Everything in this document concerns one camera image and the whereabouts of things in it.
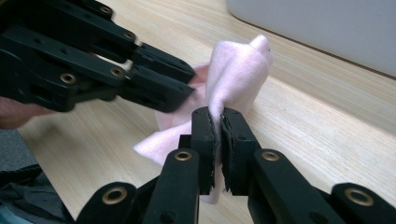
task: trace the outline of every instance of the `wooden table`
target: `wooden table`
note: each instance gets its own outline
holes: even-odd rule
[[[210,59],[220,40],[268,37],[275,62],[247,122],[262,147],[277,149],[308,181],[330,191],[353,182],[396,205],[396,80],[234,18],[224,0],[101,1],[117,24],[187,63]],[[20,129],[73,217],[103,185],[140,187],[161,166],[133,145],[157,131],[153,111],[118,99],[92,101]],[[224,192],[201,203],[201,223],[249,223],[245,197]]]

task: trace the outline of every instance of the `pink towel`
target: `pink towel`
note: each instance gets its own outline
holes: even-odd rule
[[[137,144],[134,150],[163,164],[167,154],[177,149],[180,135],[191,134],[192,111],[203,106],[209,107],[219,138],[220,114],[224,107],[246,115],[268,77],[272,61],[268,41],[263,35],[258,35],[249,44],[220,41],[213,50],[210,63],[194,67],[196,76],[189,85],[195,92],[174,113],[156,112],[160,131]],[[216,155],[216,187],[209,196],[201,196],[207,203],[216,203],[224,188],[220,149],[221,146]]]

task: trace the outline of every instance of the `pink cloth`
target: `pink cloth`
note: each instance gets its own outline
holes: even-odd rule
[[[246,115],[268,77],[272,61],[268,41],[263,35],[258,35],[249,44],[220,41],[213,50],[210,63],[194,67],[196,76],[189,85],[195,92],[174,113],[156,112],[160,131],[140,142],[134,150],[164,164],[167,154],[177,149],[180,135],[191,134],[192,111],[203,106],[209,107],[219,139],[220,114],[224,107]],[[220,149],[221,146],[216,155],[216,187],[209,196],[201,196],[207,203],[216,203],[224,188]]]

